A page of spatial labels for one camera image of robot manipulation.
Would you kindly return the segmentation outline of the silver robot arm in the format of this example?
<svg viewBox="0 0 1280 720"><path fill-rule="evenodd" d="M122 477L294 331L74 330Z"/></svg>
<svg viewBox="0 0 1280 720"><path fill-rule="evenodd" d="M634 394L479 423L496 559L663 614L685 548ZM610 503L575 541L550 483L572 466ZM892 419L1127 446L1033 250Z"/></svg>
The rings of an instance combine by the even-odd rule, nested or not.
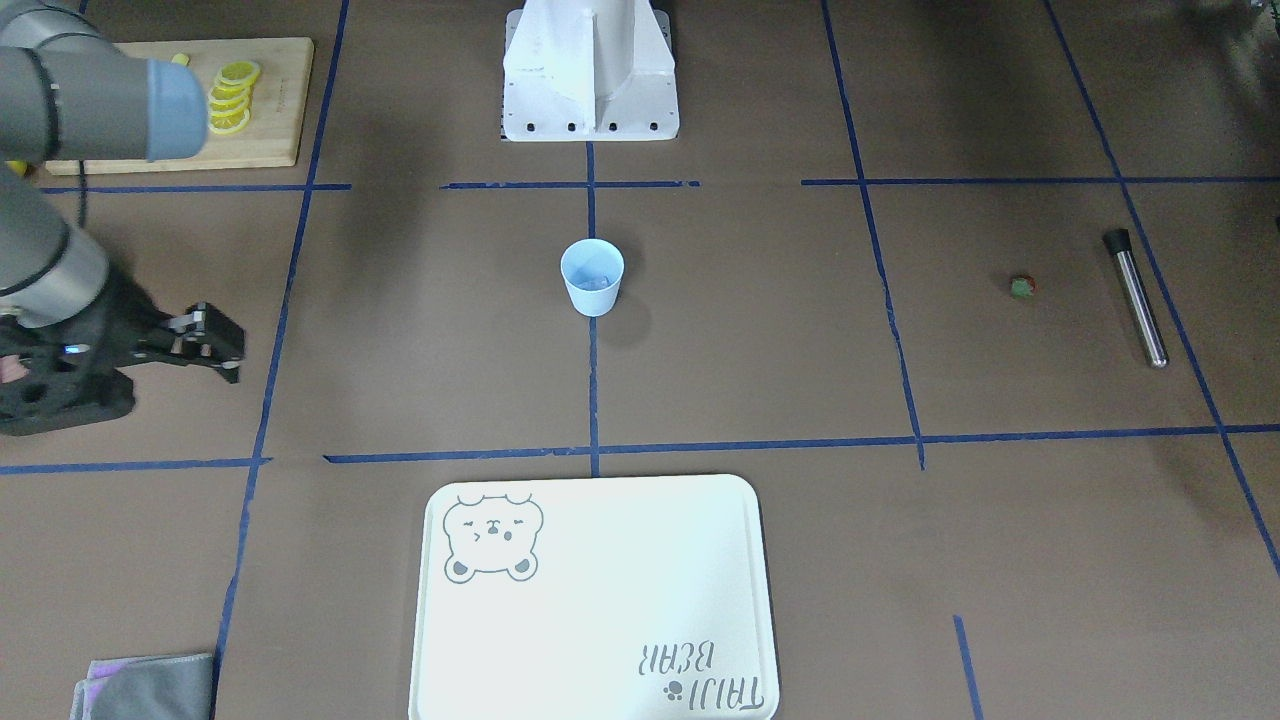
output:
<svg viewBox="0 0 1280 720"><path fill-rule="evenodd" d="M54 1L3 4L3 388L20 407L120 387L164 363L239 379L244 332L210 304L161 311L13 161L188 159L204 95L173 61L125 55Z"/></svg>

